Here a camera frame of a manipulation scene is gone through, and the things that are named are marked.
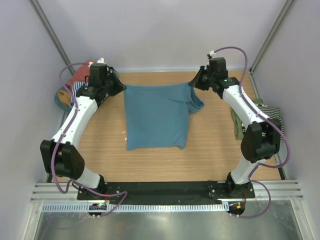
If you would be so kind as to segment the light blue garment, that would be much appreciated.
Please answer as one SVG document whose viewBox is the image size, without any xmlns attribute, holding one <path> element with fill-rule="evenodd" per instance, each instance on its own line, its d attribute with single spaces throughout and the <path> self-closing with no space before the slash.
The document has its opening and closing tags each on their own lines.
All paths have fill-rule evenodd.
<svg viewBox="0 0 320 240">
<path fill-rule="evenodd" d="M 127 150 L 187 143 L 190 116 L 205 106 L 188 83 L 132 85 L 124 91 Z"/>
</svg>

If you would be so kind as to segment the thin striped black tank top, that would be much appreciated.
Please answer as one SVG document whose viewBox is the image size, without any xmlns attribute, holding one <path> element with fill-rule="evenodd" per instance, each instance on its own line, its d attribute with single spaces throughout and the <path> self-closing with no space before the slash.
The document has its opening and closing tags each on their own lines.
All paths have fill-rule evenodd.
<svg viewBox="0 0 320 240">
<path fill-rule="evenodd" d="M 264 104 L 258 104 L 257 107 L 266 115 L 268 115 L 271 119 L 277 119 L 280 122 L 279 129 L 283 134 L 285 134 L 282 116 L 279 107 L 268 107 Z"/>
</svg>

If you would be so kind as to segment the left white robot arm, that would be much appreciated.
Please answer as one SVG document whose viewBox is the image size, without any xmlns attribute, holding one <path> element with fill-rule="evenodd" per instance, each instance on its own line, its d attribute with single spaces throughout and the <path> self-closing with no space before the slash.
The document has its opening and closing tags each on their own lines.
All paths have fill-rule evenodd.
<svg viewBox="0 0 320 240">
<path fill-rule="evenodd" d="M 67 178 L 68 184 L 77 184 L 87 189 L 93 199 L 101 200 L 106 194 L 105 180 L 88 169 L 78 151 L 82 134 L 91 117 L 108 97 L 113 97 L 126 89 L 117 72 L 103 58 L 97 62 L 85 62 L 89 75 L 86 83 L 72 94 L 73 106 L 63 125 L 50 140 L 43 140 L 40 153 L 45 171 L 52 176 L 58 190 L 65 194 L 59 178 Z"/>
</svg>

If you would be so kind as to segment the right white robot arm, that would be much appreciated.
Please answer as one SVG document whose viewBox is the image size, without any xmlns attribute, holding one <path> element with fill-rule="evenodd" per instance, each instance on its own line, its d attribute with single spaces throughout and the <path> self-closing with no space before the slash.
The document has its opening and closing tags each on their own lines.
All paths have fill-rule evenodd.
<svg viewBox="0 0 320 240">
<path fill-rule="evenodd" d="M 214 50 L 207 57 L 208 64 L 200 66 L 189 85 L 202 91 L 213 90 L 234 110 L 244 126 L 245 133 L 240 144 L 242 157 L 229 173 L 229 183 L 225 185 L 226 194 L 237 198 L 255 170 L 279 152 L 281 123 L 253 103 L 245 93 L 241 80 L 229 76 L 225 58 L 217 57 Z"/>
</svg>

